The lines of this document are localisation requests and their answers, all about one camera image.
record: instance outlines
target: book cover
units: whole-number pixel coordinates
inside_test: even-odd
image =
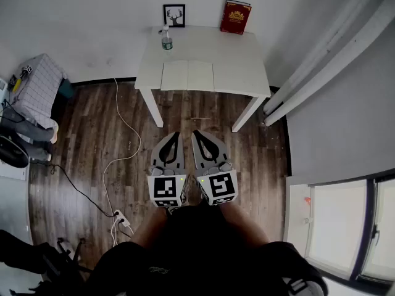
[[[251,5],[244,2],[226,0],[220,30],[222,32],[243,34]]]

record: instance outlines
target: gray fabric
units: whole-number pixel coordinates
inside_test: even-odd
[[[50,141],[54,135],[54,130],[52,128],[41,129],[26,120],[21,121],[20,123],[15,123],[20,120],[23,120],[20,115],[15,113],[11,107],[6,107],[0,118],[0,125],[26,137],[32,138],[34,141]]]
[[[29,142],[24,141],[18,135],[15,135],[15,139],[17,140],[17,142],[19,142],[23,146],[23,148],[25,148],[25,150],[30,158],[34,158],[34,159],[41,160],[41,161],[46,161],[48,159],[49,153],[46,152],[43,148],[36,147],[36,146],[30,144]]]

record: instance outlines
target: white table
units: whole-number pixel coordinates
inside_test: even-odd
[[[251,96],[250,103],[232,127],[234,132],[270,97],[260,46],[254,34],[224,33],[214,27],[170,28],[173,49],[167,53],[162,49],[160,29],[152,28],[135,83],[158,127],[163,127],[163,120],[152,89]]]

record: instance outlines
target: power strip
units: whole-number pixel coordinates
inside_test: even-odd
[[[124,225],[124,227],[130,226],[129,221],[126,219],[126,217],[123,215],[123,213],[121,213],[120,210],[114,211],[114,214],[117,215],[117,219],[118,219],[118,220],[123,220],[123,221],[121,221],[121,223]]]

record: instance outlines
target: water bottle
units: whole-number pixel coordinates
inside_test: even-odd
[[[173,39],[168,33],[168,25],[163,26],[162,30],[162,48],[165,51],[170,51],[173,48]]]

